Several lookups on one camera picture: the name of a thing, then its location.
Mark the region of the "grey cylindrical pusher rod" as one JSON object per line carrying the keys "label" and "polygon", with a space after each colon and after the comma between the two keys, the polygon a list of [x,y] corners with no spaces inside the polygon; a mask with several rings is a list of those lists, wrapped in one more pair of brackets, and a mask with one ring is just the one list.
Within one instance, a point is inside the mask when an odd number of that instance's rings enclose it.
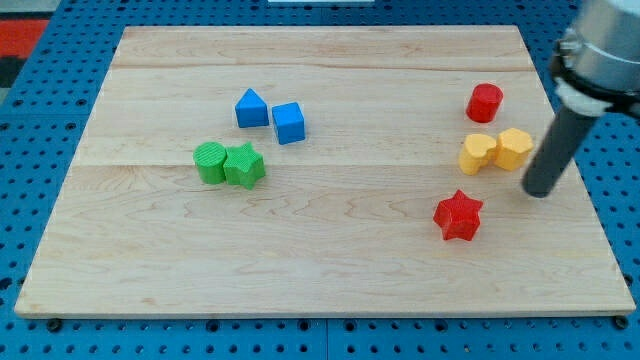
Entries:
{"label": "grey cylindrical pusher rod", "polygon": [[561,106],[523,175],[524,192],[535,198],[547,197],[597,120]]}

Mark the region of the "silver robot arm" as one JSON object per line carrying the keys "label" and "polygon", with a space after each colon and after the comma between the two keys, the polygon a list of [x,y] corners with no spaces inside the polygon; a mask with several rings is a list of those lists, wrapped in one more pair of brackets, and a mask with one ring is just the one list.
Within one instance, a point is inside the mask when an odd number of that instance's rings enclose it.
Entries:
{"label": "silver robot arm", "polygon": [[536,198],[551,193],[598,119],[639,117],[639,3],[585,1],[549,69],[561,106],[521,180]]}

